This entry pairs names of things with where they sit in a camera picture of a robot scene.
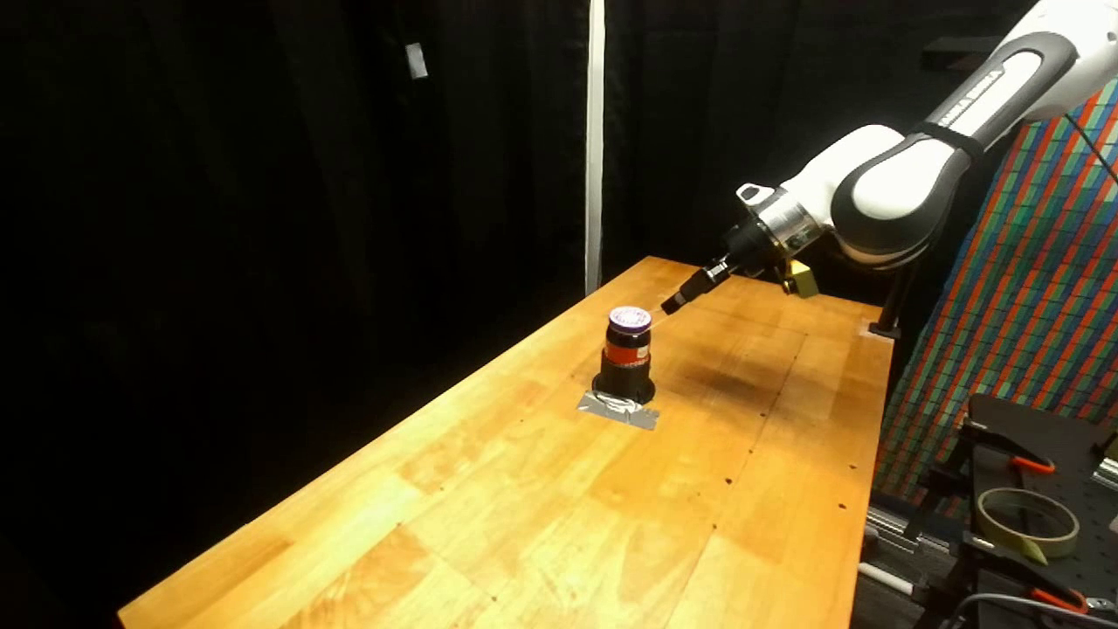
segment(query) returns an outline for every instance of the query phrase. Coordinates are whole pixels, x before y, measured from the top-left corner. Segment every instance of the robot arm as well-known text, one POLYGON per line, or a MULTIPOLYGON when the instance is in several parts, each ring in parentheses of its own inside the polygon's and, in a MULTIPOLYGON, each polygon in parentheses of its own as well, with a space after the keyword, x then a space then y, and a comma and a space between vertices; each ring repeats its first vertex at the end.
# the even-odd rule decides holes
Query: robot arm
POLYGON ((757 272, 825 232, 873 271, 927 252, 957 182, 1021 118, 1059 116, 1118 74, 1118 0, 1036 0, 993 58, 908 136, 858 128, 779 188, 741 187, 741 224, 726 257, 699 271, 665 313, 677 313, 730 272, 757 272))

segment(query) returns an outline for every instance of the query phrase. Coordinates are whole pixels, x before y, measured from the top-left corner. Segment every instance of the wire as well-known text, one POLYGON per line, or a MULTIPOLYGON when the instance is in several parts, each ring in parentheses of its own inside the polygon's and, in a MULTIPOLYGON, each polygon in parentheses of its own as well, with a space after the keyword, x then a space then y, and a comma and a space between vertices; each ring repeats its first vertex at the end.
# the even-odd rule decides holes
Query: wire
POLYGON ((1029 599, 1012 599, 1012 595, 970 595, 970 599, 964 599, 960 606, 955 606, 951 623, 960 619, 966 606, 982 606, 982 602, 1036 609, 1036 611, 1060 614, 1060 619, 1077 619, 1077 623, 1086 623, 1086 626, 1118 629, 1118 623, 1107 623, 1107 619, 1098 619, 1098 614, 1080 614, 1080 611, 1053 609, 1053 606, 1029 602, 1029 599))
POLYGON ((1071 116, 1060 116, 1060 118, 1077 128, 1077 133, 1084 136, 1084 144, 1091 147, 1091 153, 1107 168, 1112 182, 1118 182, 1113 164, 1105 157, 1105 151, 1094 147, 1094 142, 1086 136, 1086 130, 1084 130, 1071 116))

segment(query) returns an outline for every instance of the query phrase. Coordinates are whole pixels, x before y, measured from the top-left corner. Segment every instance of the wooden tabletop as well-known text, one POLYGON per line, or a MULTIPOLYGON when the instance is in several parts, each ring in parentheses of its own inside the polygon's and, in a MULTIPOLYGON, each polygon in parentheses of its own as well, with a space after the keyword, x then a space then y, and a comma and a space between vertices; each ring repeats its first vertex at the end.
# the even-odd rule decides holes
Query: wooden tabletop
POLYGON ((850 626, 889 342, 730 280, 654 324, 654 430, 578 413, 644 258, 146 595, 124 626, 850 626))

